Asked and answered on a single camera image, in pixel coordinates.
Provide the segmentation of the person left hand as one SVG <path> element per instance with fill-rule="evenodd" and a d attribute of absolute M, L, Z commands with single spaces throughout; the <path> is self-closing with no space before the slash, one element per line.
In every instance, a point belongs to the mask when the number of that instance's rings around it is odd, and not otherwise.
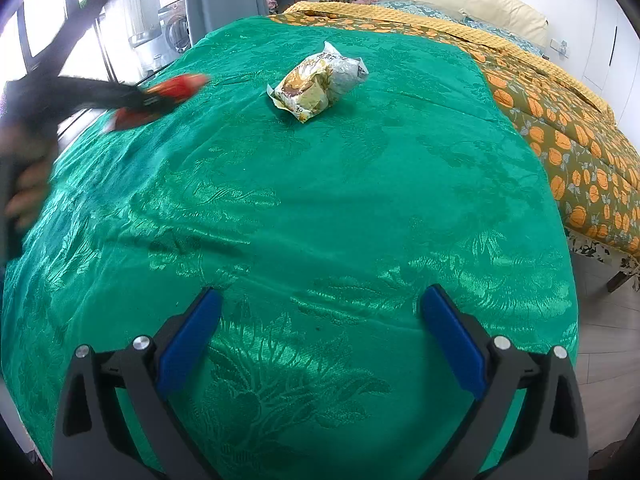
<path fill-rule="evenodd" d="M 10 184 L 11 193 L 3 214 L 15 221 L 17 232 L 24 234 L 38 220 L 49 195 L 58 140 L 29 133 L 19 124 L 2 126 L 1 154 L 12 155 L 23 166 Z"/>

